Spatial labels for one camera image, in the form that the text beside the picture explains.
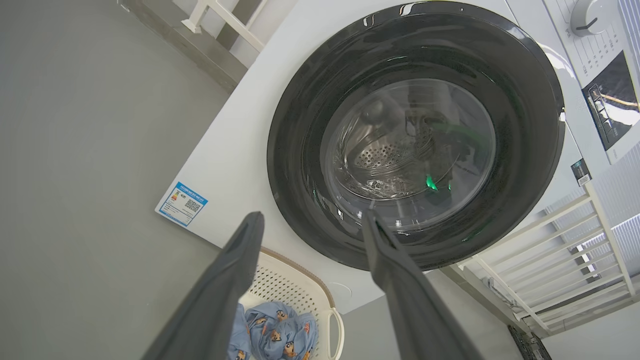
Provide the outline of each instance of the knob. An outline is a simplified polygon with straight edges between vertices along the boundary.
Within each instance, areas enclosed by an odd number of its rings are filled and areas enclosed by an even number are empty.
[[[607,29],[618,12],[617,0],[578,0],[571,13],[571,30],[579,37]]]

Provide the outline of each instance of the qr code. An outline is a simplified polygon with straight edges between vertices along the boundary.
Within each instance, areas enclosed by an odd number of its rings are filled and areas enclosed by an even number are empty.
[[[200,204],[198,204],[197,202],[189,199],[189,201],[187,201],[187,204],[185,205],[188,209],[190,209],[191,211],[193,211],[194,213],[196,211],[198,211],[198,209],[200,209]]]

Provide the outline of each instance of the sticker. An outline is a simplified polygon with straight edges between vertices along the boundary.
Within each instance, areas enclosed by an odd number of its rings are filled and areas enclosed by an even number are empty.
[[[186,227],[206,204],[207,199],[178,182],[160,212]]]
[[[591,180],[591,174],[589,173],[587,163],[584,162],[584,159],[580,159],[580,161],[571,165],[571,170],[573,171],[573,176],[575,176],[579,186],[582,186]]]

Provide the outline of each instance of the white washing machine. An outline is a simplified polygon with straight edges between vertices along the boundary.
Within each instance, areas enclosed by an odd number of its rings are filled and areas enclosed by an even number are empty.
[[[615,1],[300,0],[156,211],[220,247],[263,212],[346,313],[364,211],[425,271],[487,248],[637,142],[634,64]]]

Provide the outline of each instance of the laundry basket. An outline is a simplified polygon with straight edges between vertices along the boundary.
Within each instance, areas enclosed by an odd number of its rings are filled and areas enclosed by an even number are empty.
[[[326,286],[302,266],[263,247],[258,257],[253,284],[239,301],[245,309],[263,302],[280,301],[291,306],[298,314],[311,312],[318,326],[318,342],[311,353],[311,359],[340,358],[344,346],[342,318],[336,311]],[[333,355],[330,332],[332,316],[338,324],[338,344]]]

